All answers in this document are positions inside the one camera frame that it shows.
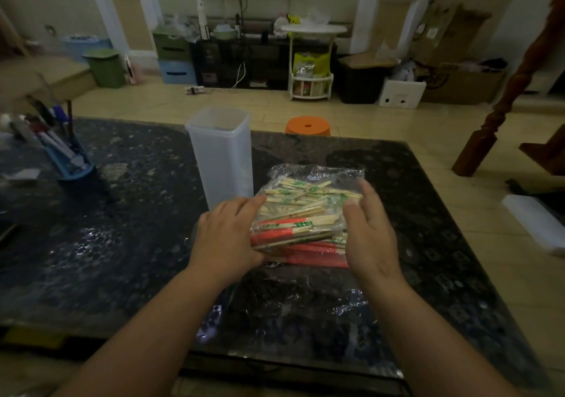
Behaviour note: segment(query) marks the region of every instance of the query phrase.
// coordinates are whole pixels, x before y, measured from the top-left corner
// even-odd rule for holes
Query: blue storage box
[[[159,59],[159,69],[163,83],[198,85],[194,66],[190,62]]]
[[[82,57],[90,49],[111,48],[112,42],[109,38],[98,38],[96,36],[79,36],[69,35],[61,38],[61,42],[67,50],[67,54],[75,62],[87,63],[87,60]]]

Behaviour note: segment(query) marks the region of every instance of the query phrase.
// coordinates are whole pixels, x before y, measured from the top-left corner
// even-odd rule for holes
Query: plastic bag of chopsticks
[[[278,165],[268,174],[271,181],[261,188],[267,201],[251,228],[251,245],[262,252],[276,251],[284,262],[330,266],[330,256],[316,262],[321,254],[337,254],[346,267],[346,224],[343,202],[358,201],[358,179],[364,171],[316,165]]]

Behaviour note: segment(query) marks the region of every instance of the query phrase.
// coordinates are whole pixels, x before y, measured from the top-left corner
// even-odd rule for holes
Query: black storage bin
[[[372,104],[378,99],[390,68],[354,70],[334,61],[333,89],[346,104]]]

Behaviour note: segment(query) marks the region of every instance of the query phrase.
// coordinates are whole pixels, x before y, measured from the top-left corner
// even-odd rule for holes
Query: forearm
[[[416,396],[519,395],[407,284],[373,283],[364,292]]]
[[[181,272],[54,397],[164,395],[221,290],[190,269]]]

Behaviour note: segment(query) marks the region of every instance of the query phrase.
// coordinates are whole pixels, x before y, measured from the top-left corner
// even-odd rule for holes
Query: orange plastic stool
[[[316,116],[302,116],[290,119],[288,123],[286,123],[284,133],[331,136],[329,123],[321,117]]]

